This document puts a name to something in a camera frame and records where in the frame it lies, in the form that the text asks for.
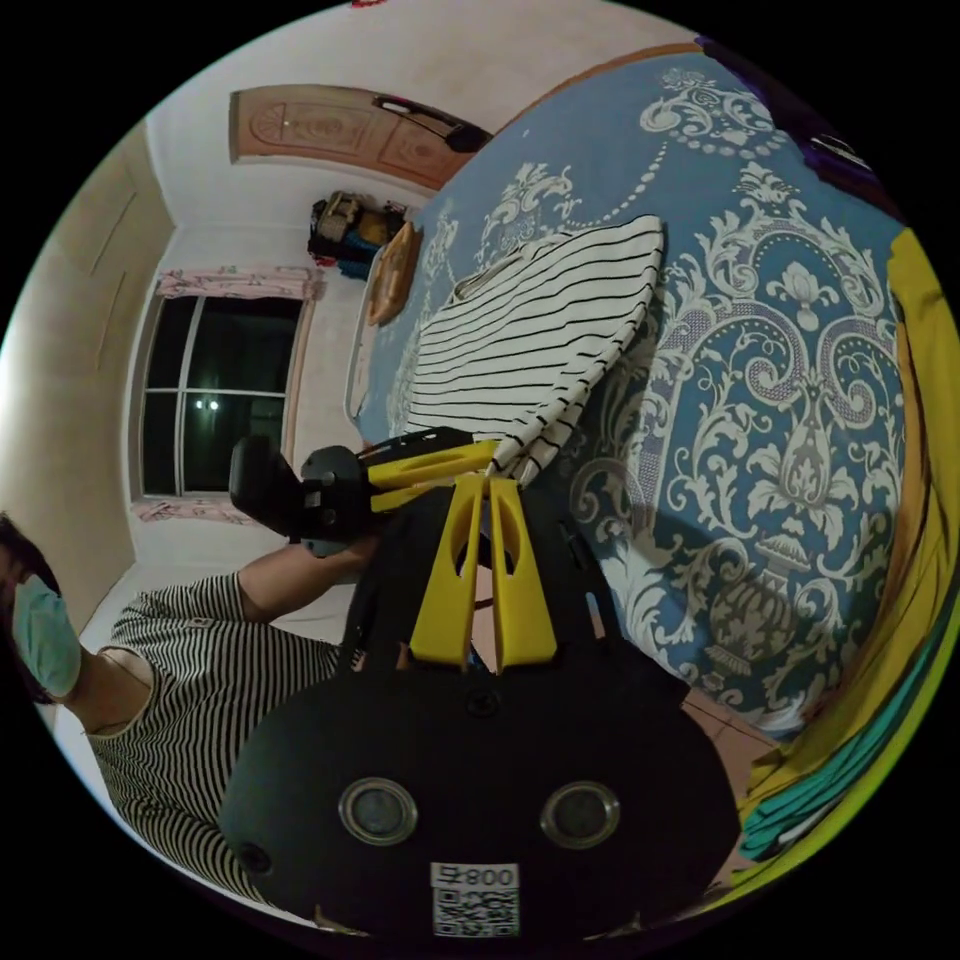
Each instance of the dark window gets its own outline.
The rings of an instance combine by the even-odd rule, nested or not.
[[[302,308],[301,301],[274,298],[165,302],[144,400],[145,494],[226,493],[238,440],[282,443]]]

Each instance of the purple cloth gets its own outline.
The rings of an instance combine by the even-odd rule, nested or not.
[[[726,67],[770,111],[779,130],[796,143],[804,161],[825,183],[850,193],[884,213],[904,222],[903,215],[887,195],[883,185],[866,166],[847,159],[842,152],[856,156],[839,132],[798,96],[749,60],[707,37],[695,41],[712,60]]]

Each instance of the striped cloth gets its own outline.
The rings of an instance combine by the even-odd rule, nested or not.
[[[141,594],[108,646],[153,668],[140,715],[88,738],[120,817],[167,860],[263,903],[217,828],[227,781],[253,728],[330,678],[339,649],[246,622],[236,574]]]
[[[653,216],[552,234],[461,281],[420,330],[408,427],[498,439],[489,472],[529,483],[646,316],[663,240]]]

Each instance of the yellow bracket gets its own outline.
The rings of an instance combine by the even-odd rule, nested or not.
[[[410,641],[418,660],[463,667],[470,653],[477,596],[480,511],[486,478],[459,477],[440,537],[430,581]],[[467,548],[463,567],[457,561]]]
[[[453,499],[437,548],[410,652],[421,661],[466,667],[477,589],[481,511],[489,495],[497,664],[549,663],[557,640],[540,584],[515,480],[482,475],[497,441],[370,467],[367,478],[380,491],[370,498],[374,513],[409,503],[433,487],[454,484]],[[461,568],[457,561],[466,552]],[[508,568],[507,558],[512,566]]]
[[[490,514],[498,668],[549,663],[557,652],[557,638],[516,481],[491,479]],[[507,570],[508,554],[512,573]]]

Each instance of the bed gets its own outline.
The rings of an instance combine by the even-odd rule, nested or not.
[[[345,409],[406,429],[419,326],[539,236],[660,217],[654,309],[535,482],[576,516],[626,635],[789,741],[880,601],[905,457],[902,225],[821,183],[757,97],[702,53],[626,63],[508,126],[421,211],[404,309],[361,310]]]

